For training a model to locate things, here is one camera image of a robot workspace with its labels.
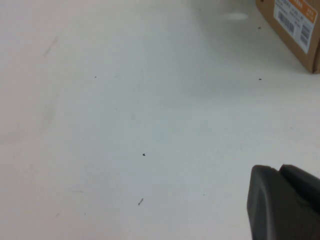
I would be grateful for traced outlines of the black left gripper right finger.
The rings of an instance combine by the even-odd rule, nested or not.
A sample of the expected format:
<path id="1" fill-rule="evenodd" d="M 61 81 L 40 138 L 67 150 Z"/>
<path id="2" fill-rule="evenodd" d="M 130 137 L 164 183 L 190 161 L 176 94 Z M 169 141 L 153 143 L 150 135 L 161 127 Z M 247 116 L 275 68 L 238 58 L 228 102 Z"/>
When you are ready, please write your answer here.
<path id="1" fill-rule="evenodd" d="M 279 172 L 295 191 L 312 207 L 320 206 L 319 178 L 289 164 L 282 165 Z"/>

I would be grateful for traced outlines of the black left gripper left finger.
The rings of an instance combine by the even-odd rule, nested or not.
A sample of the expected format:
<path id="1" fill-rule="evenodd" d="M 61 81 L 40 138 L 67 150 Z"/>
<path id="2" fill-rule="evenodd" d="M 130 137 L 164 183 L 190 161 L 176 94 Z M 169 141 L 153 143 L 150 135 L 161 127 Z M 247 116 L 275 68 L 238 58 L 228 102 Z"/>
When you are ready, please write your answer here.
<path id="1" fill-rule="evenodd" d="M 312 207 L 270 166 L 251 169 L 247 213 L 254 240 L 319 240 L 320 207 Z"/>

